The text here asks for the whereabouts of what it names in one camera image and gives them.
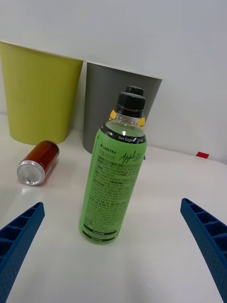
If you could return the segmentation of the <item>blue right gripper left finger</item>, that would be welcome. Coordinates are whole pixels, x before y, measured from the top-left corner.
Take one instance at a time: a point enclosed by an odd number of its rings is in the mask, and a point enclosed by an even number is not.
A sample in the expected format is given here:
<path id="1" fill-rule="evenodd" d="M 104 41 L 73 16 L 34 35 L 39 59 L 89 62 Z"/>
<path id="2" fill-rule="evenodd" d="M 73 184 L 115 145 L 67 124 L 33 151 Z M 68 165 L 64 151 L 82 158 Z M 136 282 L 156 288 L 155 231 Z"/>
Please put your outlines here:
<path id="1" fill-rule="evenodd" d="M 0 230 L 0 302 L 6 302 L 18 272 L 44 219 L 39 202 Z"/>

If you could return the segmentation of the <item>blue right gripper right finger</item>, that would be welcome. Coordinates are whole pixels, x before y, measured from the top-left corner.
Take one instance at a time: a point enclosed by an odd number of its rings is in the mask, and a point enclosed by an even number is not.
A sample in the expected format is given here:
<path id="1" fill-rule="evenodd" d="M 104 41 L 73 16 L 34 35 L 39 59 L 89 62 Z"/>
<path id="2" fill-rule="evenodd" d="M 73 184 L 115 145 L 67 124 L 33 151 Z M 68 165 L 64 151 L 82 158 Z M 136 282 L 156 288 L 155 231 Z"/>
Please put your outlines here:
<path id="1" fill-rule="evenodd" d="M 227 302 L 227 226 L 187 198 L 180 212 L 209 268 L 218 292 Z"/>

